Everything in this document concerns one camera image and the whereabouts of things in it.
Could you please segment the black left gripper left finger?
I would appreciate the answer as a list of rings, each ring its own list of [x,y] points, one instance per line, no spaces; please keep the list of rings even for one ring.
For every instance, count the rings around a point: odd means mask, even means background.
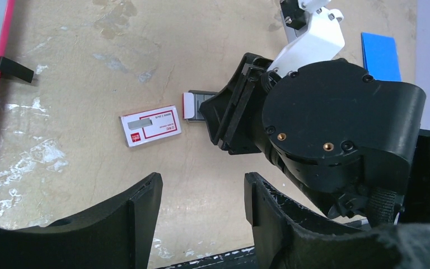
[[[0,228],[0,268],[146,268],[163,181],[126,191],[48,226]]]

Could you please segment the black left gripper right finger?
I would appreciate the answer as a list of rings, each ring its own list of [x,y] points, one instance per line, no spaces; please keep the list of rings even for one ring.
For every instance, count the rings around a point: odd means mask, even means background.
[[[361,230],[290,199],[256,172],[244,176],[260,268],[430,268],[430,224]]]

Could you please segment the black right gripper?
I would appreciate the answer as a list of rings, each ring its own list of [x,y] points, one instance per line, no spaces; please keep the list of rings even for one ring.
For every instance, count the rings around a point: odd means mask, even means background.
[[[253,129],[260,124],[259,113],[267,94],[281,80],[267,71],[271,59],[246,53],[228,84],[201,103],[210,141],[230,155],[259,153]]]

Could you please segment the red white staple box sleeve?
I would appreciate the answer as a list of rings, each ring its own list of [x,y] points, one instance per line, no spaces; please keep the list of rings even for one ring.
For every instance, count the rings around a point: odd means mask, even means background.
[[[174,105],[122,115],[119,120],[128,147],[136,147],[182,132]]]

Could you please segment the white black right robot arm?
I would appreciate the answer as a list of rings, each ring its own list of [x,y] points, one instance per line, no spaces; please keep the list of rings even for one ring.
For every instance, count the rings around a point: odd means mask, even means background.
[[[201,103],[214,145],[263,153],[329,219],[430,223],[420,87],[376,80],[343,58],[283,77],[268,64],[245,54],[229,83]]]

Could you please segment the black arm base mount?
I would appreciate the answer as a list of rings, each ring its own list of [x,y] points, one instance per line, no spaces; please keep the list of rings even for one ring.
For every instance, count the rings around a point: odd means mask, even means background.
[[[174,264],[167,269],[259,268],[255,247],[236,249],[209,257]]]

